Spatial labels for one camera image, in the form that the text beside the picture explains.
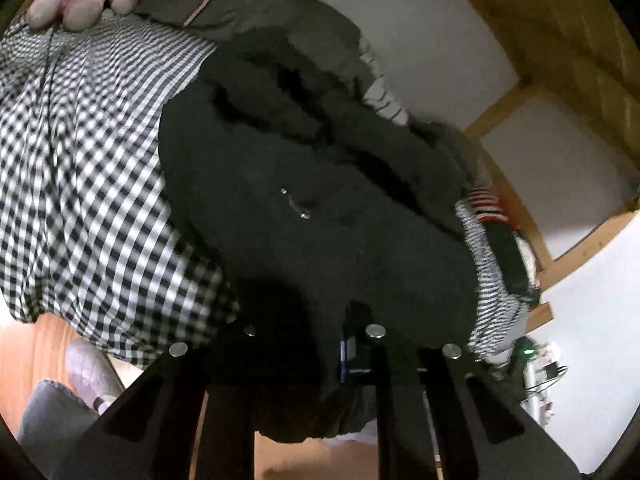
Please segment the Hello Kitty black pillow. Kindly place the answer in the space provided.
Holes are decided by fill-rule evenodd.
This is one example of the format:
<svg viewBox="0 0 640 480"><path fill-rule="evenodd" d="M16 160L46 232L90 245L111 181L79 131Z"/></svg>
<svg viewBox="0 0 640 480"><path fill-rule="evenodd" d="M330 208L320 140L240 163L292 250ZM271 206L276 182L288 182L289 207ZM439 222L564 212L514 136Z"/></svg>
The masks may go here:
<svg viewBox="0 0 640 480"><path fill-rule="evenodd" d="M510 226L501 222L486 222L484 227L506 291L527 302L530 306L539 304L540 291L536 285L529 281L515 232Z"/></svg>

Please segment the red striped pillow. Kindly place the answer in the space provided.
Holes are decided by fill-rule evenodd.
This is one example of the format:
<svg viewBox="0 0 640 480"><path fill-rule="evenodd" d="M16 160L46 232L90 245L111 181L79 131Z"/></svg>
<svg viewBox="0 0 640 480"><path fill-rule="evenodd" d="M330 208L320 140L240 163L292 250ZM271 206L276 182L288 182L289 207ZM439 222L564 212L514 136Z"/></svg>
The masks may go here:
<svg viewBox="0 0 640 480"><path fill-rule="evenodd" d="M510 218L503 208L503 200L489 186L477 185L466 196L466 200L473 208L479 222L510 223Z"/></svg>

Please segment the large black jacket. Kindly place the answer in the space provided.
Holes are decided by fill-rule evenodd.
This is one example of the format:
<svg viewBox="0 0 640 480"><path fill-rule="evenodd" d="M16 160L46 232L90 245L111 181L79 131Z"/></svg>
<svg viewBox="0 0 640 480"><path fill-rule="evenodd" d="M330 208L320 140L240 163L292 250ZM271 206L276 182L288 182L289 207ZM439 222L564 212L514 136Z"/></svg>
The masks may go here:
<svg viewBox="0 0 640 480"><path fill-rule="evenodd" d="M370 396L340 383L346 309L419 347L466 344L478 306L462 240L424 214L419 141L278 28L220 44L160 118L171 218L230 274L257 337L257 428L285 443L356 431Z"/></svg>

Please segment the grey striped duvet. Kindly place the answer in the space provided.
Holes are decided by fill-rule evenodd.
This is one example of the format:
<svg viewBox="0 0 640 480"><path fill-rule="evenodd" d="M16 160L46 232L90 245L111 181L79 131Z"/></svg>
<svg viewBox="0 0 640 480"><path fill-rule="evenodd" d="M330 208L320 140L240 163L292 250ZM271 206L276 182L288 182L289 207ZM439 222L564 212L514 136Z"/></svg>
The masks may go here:
<svg viewBox="0 0 640 480"><path fill-rule="evenodd" d="M334 73L362 102L395 125L408 110L385 88L374 51L359 27L319 0L139 0L136 12L220 44L241 32L279 27L297 50Z"/></svg>

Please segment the grey slipper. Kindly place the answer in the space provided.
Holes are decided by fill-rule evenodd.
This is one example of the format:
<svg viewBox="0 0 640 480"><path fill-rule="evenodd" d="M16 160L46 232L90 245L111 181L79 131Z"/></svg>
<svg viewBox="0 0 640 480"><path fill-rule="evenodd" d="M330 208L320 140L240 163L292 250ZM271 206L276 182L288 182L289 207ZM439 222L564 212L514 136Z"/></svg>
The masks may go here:
<svg viewBox="0 0 640 480"><path fill-rule="evenodd" d="M107 356L85 339L75 339L67 345L65 367L70 385L99 415L126 390Z"/></svg>

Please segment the wooden bunk bed frame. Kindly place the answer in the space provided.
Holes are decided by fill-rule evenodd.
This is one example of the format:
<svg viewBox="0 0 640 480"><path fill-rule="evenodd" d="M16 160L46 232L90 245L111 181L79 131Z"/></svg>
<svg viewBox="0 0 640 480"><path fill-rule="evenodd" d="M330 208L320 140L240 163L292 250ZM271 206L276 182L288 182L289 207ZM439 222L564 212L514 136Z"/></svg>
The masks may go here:
<svg viewBox="0 0 640 480"><path fill-rule="evenodd" d="M631 174L632 193L562 256L554 258L509 178L483 155L512 221L529 242L548 290L608 246L639 215L639 49L610 0L468 0L512 63L518 82L465 130L474 143L534 96L548 94L584 118Z"/></svg>

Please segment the black white checkered bedsheet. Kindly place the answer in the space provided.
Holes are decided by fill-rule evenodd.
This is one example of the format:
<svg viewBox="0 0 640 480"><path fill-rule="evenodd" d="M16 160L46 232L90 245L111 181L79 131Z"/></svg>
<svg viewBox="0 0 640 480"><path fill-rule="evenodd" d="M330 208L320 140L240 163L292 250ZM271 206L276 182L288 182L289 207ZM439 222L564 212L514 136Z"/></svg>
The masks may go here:
<svg viewBox="0 0 640 480"><path fill-rule="evenodd" d="M204 344L238 323L230 274L172 221L160 118L219 44L105 13L86 32L1 40L1 290L11 314L52 312L115 356L142 364L178 340ZM456 205L478 306L459 344L485 359L523 330L485 228Z"/></svg>

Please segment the folded grey clothes pile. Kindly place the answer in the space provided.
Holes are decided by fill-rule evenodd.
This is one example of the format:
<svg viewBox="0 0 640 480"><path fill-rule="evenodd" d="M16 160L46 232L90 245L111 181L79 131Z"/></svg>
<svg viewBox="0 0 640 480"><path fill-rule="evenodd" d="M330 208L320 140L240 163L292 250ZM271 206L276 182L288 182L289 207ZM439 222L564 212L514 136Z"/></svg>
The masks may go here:
<svg viewBox="0 0 640 480"><path fill-rule="evenodd" d="M433 117L411 116L407 129L419 141L419 174L413 178L424 214L442 232L462 240L456 205L480 184L491 184L480 150L458 128Z"/></svg>

